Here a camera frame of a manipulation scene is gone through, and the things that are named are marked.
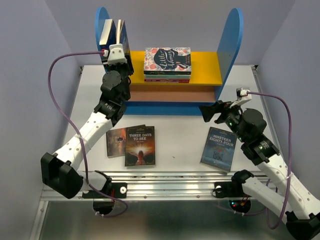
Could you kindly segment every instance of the book cover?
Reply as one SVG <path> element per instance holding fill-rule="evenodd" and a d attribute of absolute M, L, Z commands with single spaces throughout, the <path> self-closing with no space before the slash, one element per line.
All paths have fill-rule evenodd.
<path fill-rule="evenodd" d="M 200 162 L 230 172 L 236 141 L 234 133 L 210 127 Z"/>
<path fill-rule="evenodd" d="M 127 130 L 131 127 L 112 129 L 106 132 L 106 154 L 108 158 L 124 156 L 126 153 Z"/>
<path fill-rule="evenodd" d="M 131 127 L 127 130 L 125 166 L 156 164 L 155 127 Z"/>
<path fill-rule="evenodd" d="M 157 78 L 145 78 L 146 83 L 178 83 L 178 84 L 188 84 L 190 79 L 157 79 Z"/>
<path fill-rule="evenodd" d="M 190 75 L 190 47 L 146 47 L 143 71 L 146 75 Z"/>
<path fill-rule="evenodd" d="M 99 45 L 102 49 L 109 49 L 109 46 L 112 44 L 116 44 L 116 25 L 113 19 L 106 19 Z"/>

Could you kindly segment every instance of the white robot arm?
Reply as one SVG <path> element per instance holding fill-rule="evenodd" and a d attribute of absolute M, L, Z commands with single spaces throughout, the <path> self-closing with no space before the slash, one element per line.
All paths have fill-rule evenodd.
<path fill-rule="evenodd" d="M 203 119 L 209 122 L 214 114 L 221 113 L 214 122 L 227 124 L 243 143 L 241 149 L 245 156 L 270 178 L 285 197 L 270 190 L 247 170 L 236 172 L 231 182 L 216 182 L 215 196 L 252 196 L 281 217 L 296 239 L 312 239 L 320 232 L 320 201 L 292 172 L 288 175 L 288 166 L 280 151 L 263 135 L 267 123 L 262 114 L 255 109 L 241 109 L 242 104 L 251 100 L 250 91 L 238 88 L 236 93 L 238 99 L 234 102 L 219 100 L 212 106 L 200 106 Z"/>
<path fill-rule="evenodd" d="M 107 72 L 102 78 L 101 97 L 80 129 L 80 135 L 74 135 L 53 154 L 45 153 L 40 161 L 43 183 L 68 199 L 73 198 L 80 190 L 91 189 L 85 181 L 86 174 L 77 172 L 83 160 L 79 138 L 83 140 L 85 152 L 90 151 L 121 119 L 127 108 L 125 102 L 130 99 L 129 76 L 134 69 L 127 63 L 122 44 L 110 45 L 109 50 L 105 50 L 102 57 Z M 89 175 L 90 184 L 97 190 L 111 184 L 111 179 L 102 172 L 90 172 Z"/>

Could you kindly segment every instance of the upright book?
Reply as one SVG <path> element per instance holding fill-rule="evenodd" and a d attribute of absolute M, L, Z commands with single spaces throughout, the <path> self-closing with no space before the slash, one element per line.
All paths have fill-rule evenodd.
<path fill-rule="evenodd" d="M 126 61 L 129 65 L 130 70 L 132 71 L 131 74 L 133 74 L 134 67 L 132 64 L 132 59 L 131 59 L 131 54 L 130 54 L 130 47 L 129 47 L 128 34 L 127 34 L 125 20 L 118 20 L 117 30 L 116 30 L 116 43 L 122 44 L 124 56 L 126 58 Z"/>
<path fill-rule="evenodd" d="M 102 49 L 109 49 L 112 44 L 116 44 L 116 25 L 113 19 L 106 19 L 104 21 L 99 45 Z"/>
<path fill-rule="evenodd" d="M 131 127 L 127 130 L 125 166 L 156 164 L 155 127 Z"/>
<path fill-rule="evenodd" d="M 124 156 L 126 153 L 127 130 L 134 127 L 123 127 L 106 132 L 106 154 L 108 158 Z"/>
<path fill-rule="evenodd" d="M 210 127 L 200 162 L 230 172 L 236 141 L 234 133 Z"/>
<path fill-rule="evenodd" d="M 145 75 L 191 75 L 190 47 L 146 47 Z"/>

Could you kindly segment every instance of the gray wall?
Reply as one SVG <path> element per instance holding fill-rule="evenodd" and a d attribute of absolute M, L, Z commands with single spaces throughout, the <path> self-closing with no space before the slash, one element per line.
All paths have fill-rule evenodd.
<path fill-rule="evenodd" d="M 237 64 L 259 64 L 294 0 L 46 0 L 71 50 L 95 51 L 94 19 L 106 7 L 113 19 L 125 19 L 130 48 L 191 47 L 218 49 L 227 16 L 242 8 L 244 33 Z M 88 56 L 80 64 L 100 64 Z"/>
<path fill-rule="evenodd" d="M 297 0 L 266 51 L 258 75 L 264 93 L 284 98 L 292 114 L 293 171 L 320 198 L 320 1 Z M 282 151 L 288 152 L 288 117 L 267 99 Z"/>
<path fill-rule="evenodd" d="M 66 127 L 49 96 L 48 70 L 71 50 L 44 0 L 1 0 L 0 32 L 0 238 L 27 240 L 43 186 L 40 158 Z M 78 64 L 70 58 L 53 71 L 53 91 L 70 111 Z"/>

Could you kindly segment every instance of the stack of books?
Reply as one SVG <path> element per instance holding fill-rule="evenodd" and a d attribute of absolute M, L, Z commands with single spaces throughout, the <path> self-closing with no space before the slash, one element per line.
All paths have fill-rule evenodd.
<path fill-rule="evenodd" d="M 190 47 L 146 47 L 143 73 L 145 82 L 189 83 Z"/>

